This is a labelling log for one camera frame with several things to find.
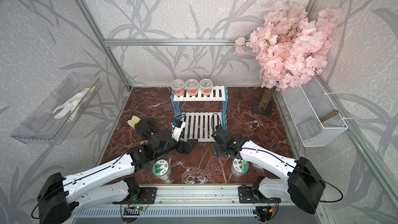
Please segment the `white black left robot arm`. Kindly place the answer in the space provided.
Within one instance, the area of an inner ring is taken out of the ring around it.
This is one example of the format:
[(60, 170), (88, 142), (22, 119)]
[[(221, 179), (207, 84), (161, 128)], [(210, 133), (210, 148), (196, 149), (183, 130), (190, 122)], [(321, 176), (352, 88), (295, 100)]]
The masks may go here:
[(176, 140), (173, 132), (160, 130), (147, 143), (129, 149), (117, 159), (77, 174), (50, 175), (37, 196), (41, 224), (62, 224), (79, 211), (108, 202), (122, 203), (134, 193), (132, 180), (109, 182), (152, 167), (158, 159), (176, 151), (190, 154), (197, 139)]

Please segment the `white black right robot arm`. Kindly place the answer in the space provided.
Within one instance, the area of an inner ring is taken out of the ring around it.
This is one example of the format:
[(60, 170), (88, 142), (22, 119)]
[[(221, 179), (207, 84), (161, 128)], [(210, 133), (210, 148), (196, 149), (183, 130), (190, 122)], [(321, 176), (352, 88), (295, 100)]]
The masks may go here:
[(314, 214), (325, 190), (325, 182), (306, 158), (298, 160), (271, 152), (243, 136), (234, 138), (220, 125), (212, 133), (217, 158), (231, 157), (260, 166), (277, 179), (260, 176), (247, 190), (241, 203), (277, 203), (292, 201), (306, 213)]

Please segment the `clear lidded seed container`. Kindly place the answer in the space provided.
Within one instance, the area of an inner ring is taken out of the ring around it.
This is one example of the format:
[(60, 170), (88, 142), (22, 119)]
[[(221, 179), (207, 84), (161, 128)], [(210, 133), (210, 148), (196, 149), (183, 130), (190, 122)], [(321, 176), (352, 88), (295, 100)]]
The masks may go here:
[(199, 82), (196, 79), (187, 80), (185, 83), (185, 89), (189, 96), (196, 96), (199, 90)]

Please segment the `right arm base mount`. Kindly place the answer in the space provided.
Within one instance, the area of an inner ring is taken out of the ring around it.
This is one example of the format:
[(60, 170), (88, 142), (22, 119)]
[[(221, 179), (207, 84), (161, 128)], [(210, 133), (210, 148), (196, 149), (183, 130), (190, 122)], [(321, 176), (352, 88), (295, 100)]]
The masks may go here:
[(238, 187), (238, 196), (240, 203), (276, 203), (281, 202), (280, 198), (266, 198), (260, 191), (260, 182), (267, 179), (265, 176), (259, 176), (252, 186), (241, 185)]

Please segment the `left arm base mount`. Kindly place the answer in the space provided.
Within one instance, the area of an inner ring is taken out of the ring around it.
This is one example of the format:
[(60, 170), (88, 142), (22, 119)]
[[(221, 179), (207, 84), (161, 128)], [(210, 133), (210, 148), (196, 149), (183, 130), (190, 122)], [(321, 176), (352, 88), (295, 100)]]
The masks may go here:
[(130, 177), (122, 181), (127, 185), (128, 195), (113, 204), (154, 204), (157, 187), (140, 187), (135, 178)]

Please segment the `clear container red seed packet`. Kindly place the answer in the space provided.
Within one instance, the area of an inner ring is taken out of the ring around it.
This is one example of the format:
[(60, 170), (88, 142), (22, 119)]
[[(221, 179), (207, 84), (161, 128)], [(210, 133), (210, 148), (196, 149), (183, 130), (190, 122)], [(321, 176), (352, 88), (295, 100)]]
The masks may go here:
[(172, 81), (171, 88), (175, 96), (183, 96), (185, 91), (185, 82), (181, 79)]

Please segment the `clear plastic seed container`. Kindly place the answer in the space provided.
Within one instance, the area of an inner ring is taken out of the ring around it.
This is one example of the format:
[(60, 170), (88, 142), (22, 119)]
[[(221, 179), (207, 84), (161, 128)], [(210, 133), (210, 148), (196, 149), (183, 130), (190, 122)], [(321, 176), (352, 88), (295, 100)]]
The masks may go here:
[(199, 87), (203, 95), (210, 95), (212, 94), (213, 83), (210, 79), (202, 79), (199, 82)]

